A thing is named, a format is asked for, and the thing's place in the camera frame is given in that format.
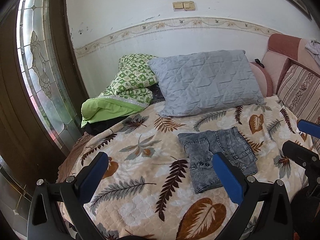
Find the folded jeans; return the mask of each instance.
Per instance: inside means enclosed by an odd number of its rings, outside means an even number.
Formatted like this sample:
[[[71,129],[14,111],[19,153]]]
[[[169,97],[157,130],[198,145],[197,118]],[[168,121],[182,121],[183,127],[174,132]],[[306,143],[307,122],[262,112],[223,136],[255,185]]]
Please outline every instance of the folded jeans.
[[[190,175],[196,194],[222,187],[212,168],[212,157],[222,152],[245,176],[258,172],[256,156],[237,127],[200,133],[180,133],[179,141],[190,158]]]

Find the light blue pillow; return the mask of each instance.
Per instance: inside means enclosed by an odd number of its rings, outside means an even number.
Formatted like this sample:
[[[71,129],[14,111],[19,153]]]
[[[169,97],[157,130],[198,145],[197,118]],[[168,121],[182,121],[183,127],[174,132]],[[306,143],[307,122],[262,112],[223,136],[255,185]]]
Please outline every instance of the light blue pillow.
[[[161,117],[189,116],[264,98],[244,50],[218,50],[149,61],[165,98]]]

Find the floral wallpaper border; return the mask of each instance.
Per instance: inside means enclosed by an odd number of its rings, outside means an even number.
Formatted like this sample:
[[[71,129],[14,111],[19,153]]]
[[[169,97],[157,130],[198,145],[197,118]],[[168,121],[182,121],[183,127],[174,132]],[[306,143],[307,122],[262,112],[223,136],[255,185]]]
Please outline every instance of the floral wallpaper border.
[[[81,48],[75,49],[76,57],[83,57],[97,49],[101,49],[110,44],[118,41],[123,41],[128,38],[144,35],[147,33],[155,33],[160,31],[175,30],[175,29],[188,29],[188,28],[221,28],[240,30],[251,33],[257,33],[264,36],[270,36],[273,33],[280,33],[273,29],[263,27],[261,25],[225,19],[225,18],[209,18],[209,17],[191,17],[191,18],[175,18],[168,20],[155,21],[144,23],[124,30],[111,33],[96,41],[93,41]]]

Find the leaf pattern blanket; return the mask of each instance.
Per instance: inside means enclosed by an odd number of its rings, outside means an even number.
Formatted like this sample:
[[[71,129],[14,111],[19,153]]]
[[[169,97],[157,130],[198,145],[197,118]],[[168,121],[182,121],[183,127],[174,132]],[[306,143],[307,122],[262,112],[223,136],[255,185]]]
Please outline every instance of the leaf pattern blanket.
[[[78,174],[98,152],[108,154],[108,170],[91,202],[84,205],[106,239],[133,234],[158,240],[212,240],[226,225],[237,205],[223,187],[195,194],[179,133],[237,126],[258,158],[258,181],[282,179],[290,199],[307,183],[304,169],[284,157],[282,144],[291,140],[316,150],[277,96],[265,98],[263,105],[181,118],[161,118],[157,113],[164,103],[92,138],[70,173]],[[258,203],[245,233],[252,230],[261,207]],[[71,222],[63,203],[60,208]]]

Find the white wall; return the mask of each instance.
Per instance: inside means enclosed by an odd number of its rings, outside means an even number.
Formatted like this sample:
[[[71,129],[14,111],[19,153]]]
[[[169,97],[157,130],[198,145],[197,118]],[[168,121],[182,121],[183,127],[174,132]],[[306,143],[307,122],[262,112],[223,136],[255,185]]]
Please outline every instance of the white wall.
[[[174,12],[172,2],[190,0],[67,0],[75,49],[134,25],[179,17],[221,17],[251,22],[284,34],[320,40],[320,30],[286,0],[192,0],[196,11]],[[78,58],[84,84],[97,96],[118,71],[128,53],[159,57],[217,49],[245,49],[249,61],[262,59],[268,37],[230,29],[174,30],[120,41]]]
[[[269,37],[230,29],[180,29],[149,33],[98,49],[78,58],[90,97],[98,96],[118,72],[119,58],[131,53],[157,57],[219,49],[244,49],[250,62],[262,60]]]
[[[144,21],[177,17],[231,18],[288,35],[320,39],[316,23],[286,0],[193,0],[196,11],[191,12],[174,12],[175,1],[190,0],[67,0],[74,48]]]

